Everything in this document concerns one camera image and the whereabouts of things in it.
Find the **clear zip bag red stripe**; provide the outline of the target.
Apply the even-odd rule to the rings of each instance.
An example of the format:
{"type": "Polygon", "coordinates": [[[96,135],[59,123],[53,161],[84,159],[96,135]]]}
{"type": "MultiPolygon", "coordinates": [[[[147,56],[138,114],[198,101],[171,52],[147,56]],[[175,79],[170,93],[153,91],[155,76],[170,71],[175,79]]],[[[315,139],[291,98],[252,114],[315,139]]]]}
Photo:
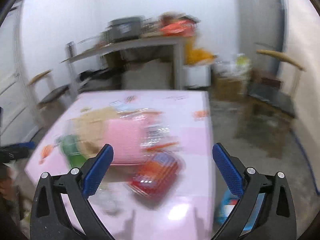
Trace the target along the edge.
{"type": "Polygon", "coordinates": [[[164,112],[151,108],[140,108],[118,113],[121,118],[141,121],[144,135],[140,146],[146,152],[173,150],[179,145],[179,138],[171,135],[170,127],[164,120],[164,112]]]}

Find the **blue trash basket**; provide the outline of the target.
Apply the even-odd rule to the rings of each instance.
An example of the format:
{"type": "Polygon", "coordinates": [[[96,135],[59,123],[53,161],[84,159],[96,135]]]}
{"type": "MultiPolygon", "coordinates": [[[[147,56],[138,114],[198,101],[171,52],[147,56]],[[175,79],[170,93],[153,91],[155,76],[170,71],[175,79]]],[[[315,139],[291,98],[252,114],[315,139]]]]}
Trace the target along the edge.
{"type": "Polygon", "coordinates": [[[232,194],[229,190],[226,190],[222,200],[215,209],[214,223],[222,225],[231,214],[238,200],[239,198],[236,195],[232,194]]]}

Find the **cardboard box with trash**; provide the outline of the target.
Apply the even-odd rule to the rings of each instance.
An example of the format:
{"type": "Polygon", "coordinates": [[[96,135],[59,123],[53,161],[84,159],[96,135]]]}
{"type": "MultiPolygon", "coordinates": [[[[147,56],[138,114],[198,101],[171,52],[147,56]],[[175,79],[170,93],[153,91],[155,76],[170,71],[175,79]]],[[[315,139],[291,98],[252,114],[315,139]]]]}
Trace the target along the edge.
{"type": "Polygon", "coordinates": [[[236,54],[233,61],[216,55],[212,66],[214,98],[220,101],[241,101],[248,84],[251,60],[243,53],[236,54]]]}

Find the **green packet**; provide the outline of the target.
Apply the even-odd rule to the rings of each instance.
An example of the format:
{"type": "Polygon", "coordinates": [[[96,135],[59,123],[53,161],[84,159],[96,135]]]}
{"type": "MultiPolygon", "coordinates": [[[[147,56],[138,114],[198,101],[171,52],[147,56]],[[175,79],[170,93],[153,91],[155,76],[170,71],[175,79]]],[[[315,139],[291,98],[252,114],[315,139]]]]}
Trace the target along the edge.
{"type": "Polygon", "coordinates": [[[78,142],[79,138],[74,134],[65,135],[60,138],[60,149],[67,158],[71,168],[81,167],[86,161],[86,158],[82,155],[79,148],[78,142]]]}

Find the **white door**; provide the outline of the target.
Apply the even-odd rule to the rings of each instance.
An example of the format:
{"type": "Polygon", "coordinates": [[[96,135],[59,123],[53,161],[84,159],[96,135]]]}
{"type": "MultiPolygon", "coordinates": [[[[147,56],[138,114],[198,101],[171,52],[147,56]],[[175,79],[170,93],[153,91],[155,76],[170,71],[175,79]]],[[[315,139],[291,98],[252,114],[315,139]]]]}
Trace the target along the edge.
{"type": "Polygon", "coordinates": [[[17,0],[1,25],[1,144],[31,141],[41,128],[28,88],[21,44],[24,0],[17,0]]]}

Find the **brown paper bag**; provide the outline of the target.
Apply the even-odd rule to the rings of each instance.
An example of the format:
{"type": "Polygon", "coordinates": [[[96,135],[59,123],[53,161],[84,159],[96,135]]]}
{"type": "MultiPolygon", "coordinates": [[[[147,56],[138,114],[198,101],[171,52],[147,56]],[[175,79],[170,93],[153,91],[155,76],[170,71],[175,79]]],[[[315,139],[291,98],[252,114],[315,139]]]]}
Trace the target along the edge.
{"type": "Polygon", "coordinates": [[[79,139],[78,146],[85,158],[96,156],[105,145],[103,137],[108,130],[108,122],[119,118],[120,115],[114,108],[105,107],[72,119],[73,129],[79,139]]]}

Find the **wooden chair black seat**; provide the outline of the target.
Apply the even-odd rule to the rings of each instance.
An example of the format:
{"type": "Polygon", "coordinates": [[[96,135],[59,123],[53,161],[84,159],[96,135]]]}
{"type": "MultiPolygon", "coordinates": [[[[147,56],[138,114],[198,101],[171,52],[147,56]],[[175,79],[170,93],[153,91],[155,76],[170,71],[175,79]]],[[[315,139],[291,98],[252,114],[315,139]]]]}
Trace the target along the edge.
{"type": "Polygon", "coordinates": [[[283,52],[258,49],[256,53],[288,63],[296,68],[292,87],[288,93],[282,92],[280,90],[281,82],[269,75],[260,75],[258,79],[251,82],[247,90],[250,110],[253,110],[255,106],[263,107],[269,112],[279,115],[284,122],[281,128],[290,128],[293,120],[296,118],[293,97],[295,96],[301,74],[306,72],[306,69],[283,52]]]}

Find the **red plastic tray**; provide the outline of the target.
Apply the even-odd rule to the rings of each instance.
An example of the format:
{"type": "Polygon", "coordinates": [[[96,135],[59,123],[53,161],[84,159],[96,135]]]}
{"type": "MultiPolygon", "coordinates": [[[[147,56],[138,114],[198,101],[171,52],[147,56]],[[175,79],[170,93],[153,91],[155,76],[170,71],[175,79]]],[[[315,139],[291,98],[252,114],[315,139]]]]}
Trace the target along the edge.
{"type": "Polygon", "coordinates": [[[159,202],[175,183],[182,166],[176,154],[156,151],[140,165],[127,185],[135,194],[159,202]]]}

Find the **pink plastic bag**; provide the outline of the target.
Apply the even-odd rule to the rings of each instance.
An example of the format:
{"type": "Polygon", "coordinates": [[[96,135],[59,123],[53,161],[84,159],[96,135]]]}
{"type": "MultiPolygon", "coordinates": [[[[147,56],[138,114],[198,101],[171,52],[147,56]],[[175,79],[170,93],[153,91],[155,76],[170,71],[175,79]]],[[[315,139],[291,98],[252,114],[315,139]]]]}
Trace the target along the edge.
{"type": "Polygon", "coordinates": [[[146,138],[143,120],[110,119],[106,121],[102,142],[113,148],[112,165],[128,166],[144,163],[142,143],[146,138]]]}

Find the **white cabinet box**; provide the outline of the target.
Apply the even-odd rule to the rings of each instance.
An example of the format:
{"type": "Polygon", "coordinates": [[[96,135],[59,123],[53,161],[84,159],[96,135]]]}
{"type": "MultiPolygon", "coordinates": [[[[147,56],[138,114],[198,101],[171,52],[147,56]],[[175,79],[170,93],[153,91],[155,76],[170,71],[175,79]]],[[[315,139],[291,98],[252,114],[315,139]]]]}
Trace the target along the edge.
{"type": "Polygon", "coordinates": [[[195,65],[183,67],[183,82],[187,88],[209,87],[211,85],[210,65],[195,65]]]}

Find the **yellow plastic bag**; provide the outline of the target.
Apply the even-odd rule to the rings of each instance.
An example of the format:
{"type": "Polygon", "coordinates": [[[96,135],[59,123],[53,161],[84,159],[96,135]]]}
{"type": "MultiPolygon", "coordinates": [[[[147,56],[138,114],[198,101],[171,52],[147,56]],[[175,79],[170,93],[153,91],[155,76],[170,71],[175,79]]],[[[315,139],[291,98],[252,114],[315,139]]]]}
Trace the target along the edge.
{"type": "Polygon", "coordinates": [[[200,62],[211,62],[217,58],[216,55],[204,50],[203,48],[195,48],[195,36],[188,37],[184,46],[185,64],[195,65],[200,62]]]}

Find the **grey refrigerator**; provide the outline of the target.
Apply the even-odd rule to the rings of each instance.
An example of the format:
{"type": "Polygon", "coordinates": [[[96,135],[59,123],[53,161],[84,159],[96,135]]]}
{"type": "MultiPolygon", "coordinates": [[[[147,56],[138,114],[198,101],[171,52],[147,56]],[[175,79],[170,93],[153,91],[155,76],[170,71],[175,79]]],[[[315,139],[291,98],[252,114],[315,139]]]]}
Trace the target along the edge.
{"type": "Polygon", "coordinates": [[[284,41],[283,0],[236,0],[239,52],[254,68],[277,75],[280,61],[257,54],[257,50],[281,52],[284,41]]]}

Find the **white mattress blue trim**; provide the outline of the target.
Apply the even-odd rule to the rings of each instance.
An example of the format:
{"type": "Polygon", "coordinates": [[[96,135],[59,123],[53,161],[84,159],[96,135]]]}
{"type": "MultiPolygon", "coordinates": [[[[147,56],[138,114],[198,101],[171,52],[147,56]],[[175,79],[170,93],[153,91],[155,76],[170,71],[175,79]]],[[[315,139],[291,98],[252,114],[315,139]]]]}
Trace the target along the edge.
{"type": "Polygon", "coordinates": [[[285,0],[285,15],[285,53],[305,69],[293,98],[293,133],[319,192],[319,14],[310,0],[285,0]]]}

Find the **red plastic bag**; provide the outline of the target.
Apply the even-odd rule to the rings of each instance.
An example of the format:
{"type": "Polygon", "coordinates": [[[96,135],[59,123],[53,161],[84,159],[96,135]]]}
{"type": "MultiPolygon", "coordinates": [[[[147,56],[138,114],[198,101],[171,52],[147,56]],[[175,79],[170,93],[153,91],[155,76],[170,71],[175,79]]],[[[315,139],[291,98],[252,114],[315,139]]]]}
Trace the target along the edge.
{"type": "Polygon", "coordinates": [[[159,17],[159,31],[163,36],[193,36],[200,20],[194,16],[165,12],[159,17]]]}

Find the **grey rice cooker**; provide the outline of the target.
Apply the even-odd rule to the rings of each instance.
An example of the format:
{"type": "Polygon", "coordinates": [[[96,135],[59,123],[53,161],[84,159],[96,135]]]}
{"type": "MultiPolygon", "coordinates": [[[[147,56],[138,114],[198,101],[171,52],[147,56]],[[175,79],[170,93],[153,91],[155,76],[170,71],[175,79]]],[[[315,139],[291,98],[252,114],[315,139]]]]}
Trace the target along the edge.
{"type": "Polygon", "coordinates": [[[108,23],[107,35],[110,42],[133,40],[142,34],[141,16],[125,17],[108,23]]]}

